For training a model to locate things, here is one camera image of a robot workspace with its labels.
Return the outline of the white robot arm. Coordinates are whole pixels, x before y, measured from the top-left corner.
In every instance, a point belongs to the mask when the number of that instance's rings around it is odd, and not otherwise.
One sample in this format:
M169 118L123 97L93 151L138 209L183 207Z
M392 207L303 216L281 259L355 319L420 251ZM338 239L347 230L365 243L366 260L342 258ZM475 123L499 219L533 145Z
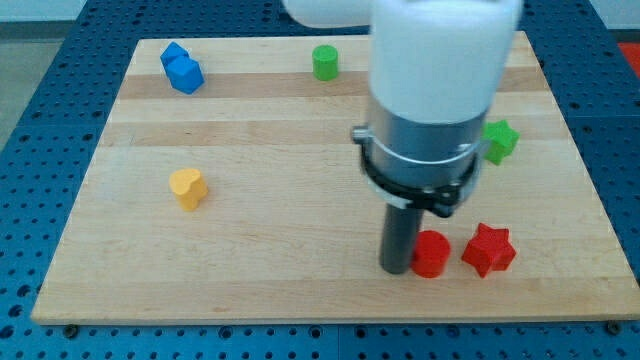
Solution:
M396 208L449 217L473 192L483 119L521 0L284 0L298 23L370 28L366 123L352 132L369 183Z

